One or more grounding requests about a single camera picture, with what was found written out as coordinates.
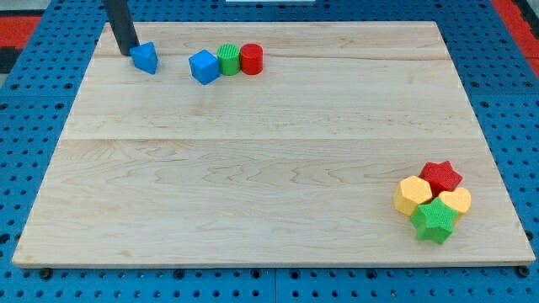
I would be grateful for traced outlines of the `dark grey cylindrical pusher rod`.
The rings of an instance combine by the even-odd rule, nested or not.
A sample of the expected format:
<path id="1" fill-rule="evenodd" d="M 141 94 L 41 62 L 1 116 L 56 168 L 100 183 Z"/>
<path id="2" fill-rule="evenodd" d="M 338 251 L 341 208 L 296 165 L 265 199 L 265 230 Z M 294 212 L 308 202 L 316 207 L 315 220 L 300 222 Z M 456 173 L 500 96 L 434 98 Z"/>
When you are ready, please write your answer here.
<path id="1" fill-rule="evenodd" d="M 127 1 L 103 0 L 103 5 L 121 55 L 129 56 L 140 42 Z"/>

